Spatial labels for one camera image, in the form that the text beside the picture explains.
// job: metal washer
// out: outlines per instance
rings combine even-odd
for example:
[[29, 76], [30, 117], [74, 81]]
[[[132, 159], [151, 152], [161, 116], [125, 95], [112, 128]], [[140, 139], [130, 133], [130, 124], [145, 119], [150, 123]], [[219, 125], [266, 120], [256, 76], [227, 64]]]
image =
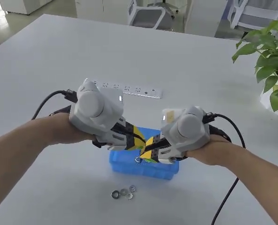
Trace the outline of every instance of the metal washer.
[[135, 192], [135, 185], [131, 185], [131, 186], [129, 187], [129, 191], [130, 191], [130, 192]]
[[120, 190], [120, 194], [121, 195], [127, 195], [128, 194], [128, 190], [126, 188], [123, 188]]
[[133, 193], [128, 193], [126, 195], [126, 198], [128, 198], [128, 200], [132, 199], [134, 197]]
[[112, 192], [112, 198], [113, 198], [113, 199], [118, 199], [118, 198], [120, 198], [120, 192], [119, 192], [118, 190], [114, 190], [114, 191]]

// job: white tabletop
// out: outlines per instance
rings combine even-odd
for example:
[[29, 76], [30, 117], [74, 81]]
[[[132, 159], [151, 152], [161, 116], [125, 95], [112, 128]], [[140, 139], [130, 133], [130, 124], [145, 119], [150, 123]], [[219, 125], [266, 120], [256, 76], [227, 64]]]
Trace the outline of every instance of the white tabletop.
[[[151, 85], [161, 100], [124, 96], [125, 118], [159, 128], [161, 110], [200, 105], [235, 121], [247, 147], [278, 165], [278, 116], [259, 102], [256, 56], [232, 64], [235, 42], [43, 15], [0, 45], [0, 135], [29, 120], [52, 91], [85, 78]], [[69, 104], [54, 97], [40, 116]], [[234, 143], [234, 129], [222, 120]], [[109, 152], [90, 142], [44, 150], [0, 206], [0, 225], [206, 225], [235, 176], [187, 159], [171, 181], [113, 173]], [[110, 194], [134, 184], [135, 197]], [[239, 183], [217, 224], [273, 224]]]

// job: metal ring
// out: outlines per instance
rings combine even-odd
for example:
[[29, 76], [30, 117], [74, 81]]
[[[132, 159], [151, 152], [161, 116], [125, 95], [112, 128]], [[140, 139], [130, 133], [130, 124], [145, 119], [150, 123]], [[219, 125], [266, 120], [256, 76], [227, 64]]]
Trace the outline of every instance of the metal ring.
[[130, 191], [130, 192], [135, 192], [135, 185], [131, 185], [131, 186], [129, 187], [129, 191]]
[[123, 188], [120, 190], [120, 194], [121, 195], [127, 195], [128, 194], [128, 190], [126, 188]]
[[134, 195], [132, 193], [128, 193], [126, 195], [126, 198], [128, 198], [128, 200], [132, 199], [134, 197]]
[[142, 162], [142, 159], [141, 159], [139, 156], [137, 156], [137, 157], [135, 158], [135, 161], [136, 161], [137, 163], [141, 163], [141, 162]]
[[112, 198], [113, 198], [113, 199], [118, 199], [118, 198], [120, 198], [120, 192], [117, 191], [117, 190], [114, 190], [114, 191], [112, 192]]

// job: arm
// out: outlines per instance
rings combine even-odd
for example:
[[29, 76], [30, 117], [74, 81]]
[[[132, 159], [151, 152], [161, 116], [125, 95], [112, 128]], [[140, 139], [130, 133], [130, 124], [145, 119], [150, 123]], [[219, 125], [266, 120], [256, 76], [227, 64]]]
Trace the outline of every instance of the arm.
[[68, 121], [69, 115], [32, 120], [0, 137], [0, 203], [48, 145], [93, 139]]
[[278, 166], [215, 135], [201, 149], [187, 152], [187, 156], [233, 172], [278, 225]]

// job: white cabinet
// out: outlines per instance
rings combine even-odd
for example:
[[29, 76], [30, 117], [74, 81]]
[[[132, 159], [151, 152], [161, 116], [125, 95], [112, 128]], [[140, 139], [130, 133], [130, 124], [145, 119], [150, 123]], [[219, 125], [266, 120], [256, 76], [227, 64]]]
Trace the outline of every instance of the white cabinet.
[[227, 0], [188, 0], [185, 33], [214, 37]]
[[2, 10], [30, 14], [52, 0], [0, 0]]
[[75, 0], [77, 18], [127, 24], [129, 0]]

